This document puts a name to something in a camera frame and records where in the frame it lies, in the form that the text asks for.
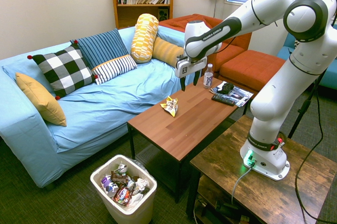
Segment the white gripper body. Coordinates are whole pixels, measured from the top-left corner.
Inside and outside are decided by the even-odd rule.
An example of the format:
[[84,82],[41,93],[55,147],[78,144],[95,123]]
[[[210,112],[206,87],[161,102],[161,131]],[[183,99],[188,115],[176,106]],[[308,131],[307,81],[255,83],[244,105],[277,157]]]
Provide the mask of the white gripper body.
[[193,58],[184,55],[182,55],[180,58],[177,58],[175,76],[178,78],[183,78],[191,73],[202,70],[207,65],[207,57],[197,59],[196,61],[192,60]]

